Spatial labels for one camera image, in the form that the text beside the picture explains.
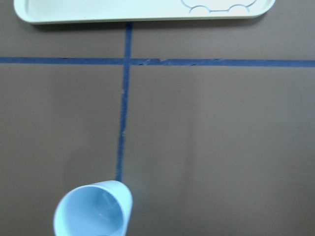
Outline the light blue cup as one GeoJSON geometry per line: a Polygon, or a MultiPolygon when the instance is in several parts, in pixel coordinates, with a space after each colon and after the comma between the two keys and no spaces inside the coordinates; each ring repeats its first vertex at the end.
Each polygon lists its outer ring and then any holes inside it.
{"type": "Polygon", "coordinates": [[[115,180],[77,187],[59,202],[54,214],[57,236],[125,236],[132,194],[115,180]]]}

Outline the cream bear tray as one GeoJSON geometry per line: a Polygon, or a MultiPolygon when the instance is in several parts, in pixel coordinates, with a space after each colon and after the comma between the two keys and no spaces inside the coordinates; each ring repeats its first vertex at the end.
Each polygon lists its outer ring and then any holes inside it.
{"type": "Polygon", "coordinates": [[[30,24],[250,19],[273,0],[15,0],[16,15],[30,24]]]}

